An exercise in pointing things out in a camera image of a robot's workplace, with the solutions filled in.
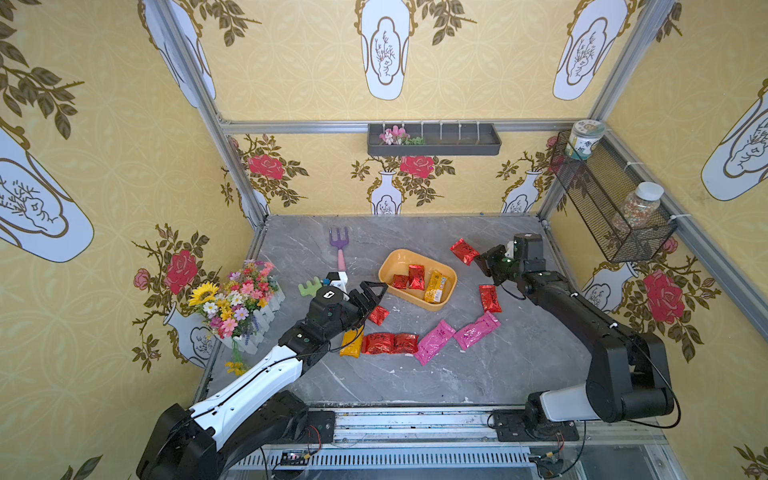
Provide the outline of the red tea bag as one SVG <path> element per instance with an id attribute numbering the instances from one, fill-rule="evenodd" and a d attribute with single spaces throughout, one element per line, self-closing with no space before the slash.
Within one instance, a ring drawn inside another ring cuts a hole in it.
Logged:
<path id="1" fill-rule="evenodd" d="M 366 335 L 362 344 L 362 353 L 367 355 L 392 354 L 395 350 L 393 333 L 372 333 Z"/>
<path id="2" fill-rule="evenodd" d="M 408 272 L 408 284 L 409 290 L 425 290 L 425 266 L 419 264 L 411 264 Z"/>
<path id="3" fill-rule="evenodd" d="M 368 315 L 367 320 L 377 326 L 381 326 L 389 314 L 390 312 L 386 308 L 382 306 L 376 306 L 374 310 Z"/>
<path id="4" fill-rule="evenodd" d="M 462 263 L 467 266 L 470 266 L 473 261 L 480 255 L 480 253 L 464 238 L 461 238 L 455 242 L 451 246 L 450 250 Z"/>
<path id="5" fill-rule="evenodd" d="M 419 336 L 398 333 L 394 336 L 393 354 L 415 355 L 418 352 Z"/>
<path id="6" fill-rule="evenodd" d="M 480 285 L 478 287 L 481 305 L 484 312 L 501 313 L 502 307 L 499 302 L 497 287 L 492 284 Z"/>

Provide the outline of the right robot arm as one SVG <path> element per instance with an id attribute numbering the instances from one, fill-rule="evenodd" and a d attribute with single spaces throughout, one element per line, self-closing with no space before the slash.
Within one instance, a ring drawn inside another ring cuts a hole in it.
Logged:
<path id="1" fill-rule="evenodd" d="M 528 396 L 522 421 L 529 433 L 571 421 L 647 426 L 651 417 L 682 414 L 663 341 L 615 321 L 548 269 L 540 235 L 517 234 L 474 262 L 494 285 L 514 283 L 519 298 L 553 315 L 591 355 L 583 383 Z"/>

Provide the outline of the yellow tea bag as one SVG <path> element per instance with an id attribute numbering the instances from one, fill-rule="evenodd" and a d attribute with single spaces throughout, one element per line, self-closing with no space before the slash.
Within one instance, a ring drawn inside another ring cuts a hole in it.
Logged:
<path id="1" fill-rule="evenodd" d="M 435 270 L 432 272 L 425 289 L 424 300 L 429 304 L 439 304 L 448 286 L 448 277 Z"/>
<path id="2" fill-rule="evenodd" d="M 364 327 L 361 326 L 355 330 L 348 331 L 342 339 L 339 355 L 342 357 L 358 358 L 362 353 L 364 341 Z"/>

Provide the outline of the orange plastic storage box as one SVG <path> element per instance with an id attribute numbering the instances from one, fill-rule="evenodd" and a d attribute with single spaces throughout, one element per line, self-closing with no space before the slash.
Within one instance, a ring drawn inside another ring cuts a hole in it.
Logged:
<path id="1" fill-rule="evenodd" d="M 451 267 L 407 249 L 387 256 L 378 279 L 389 286 L 389 293 L 431 312 L 446 306 L 458 285 Z"/>

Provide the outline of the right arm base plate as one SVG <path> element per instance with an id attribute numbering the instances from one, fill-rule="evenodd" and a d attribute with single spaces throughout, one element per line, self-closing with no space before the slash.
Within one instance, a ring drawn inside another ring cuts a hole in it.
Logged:
<path id="1" fill-rule="evenodd" d="M 499 442 L 575 442 L 581 439 L 573 421 L 553 422 L 523 410 L 494 410 L 489 425 Z"/>

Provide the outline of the pink tea bag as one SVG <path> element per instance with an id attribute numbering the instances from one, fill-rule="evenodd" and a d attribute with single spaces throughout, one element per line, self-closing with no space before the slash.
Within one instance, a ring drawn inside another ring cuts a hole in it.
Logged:
<path id="1" fill-rule="evenodd" d="M 485 312 L 475 322 L 468 324 L 454 334 L 461 350 L 468 350 L 480 340 L 493 333 L 501 322 L 491 312 Z"/>
<path id="2" fill-rule="evenodd" d="M 456 330 L 453 327 L 445 320 L 441 320 L 419 341 L 414 357 L 422 366 L 426 366 L 453 339 L 455 333 Z"/>

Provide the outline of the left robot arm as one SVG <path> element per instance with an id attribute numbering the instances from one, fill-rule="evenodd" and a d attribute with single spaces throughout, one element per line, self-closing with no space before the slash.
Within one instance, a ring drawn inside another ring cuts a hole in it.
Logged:
<path id="1" fill-rule="evenodd" d="M 388 289 L 364 281 L 345 292 L 321 287 L 305 317 L 238 379 L 188 409 L 174 404 L 159 417 L 138 462 L 140 479 L 221 479 L 266 444 L 299 439 L 307 405 L 287 387 L 330 352 L 332 341 L 362 327 Z"/>

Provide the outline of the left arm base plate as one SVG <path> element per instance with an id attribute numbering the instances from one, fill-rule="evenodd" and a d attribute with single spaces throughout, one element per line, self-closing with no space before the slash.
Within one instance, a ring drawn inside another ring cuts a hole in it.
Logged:
<path id="1" fill-rule="evenodd" d="M 334 441 L 336 414 L 332 410 L 310 410 L 299 440 L 310 445 L 326 445 Z"/>

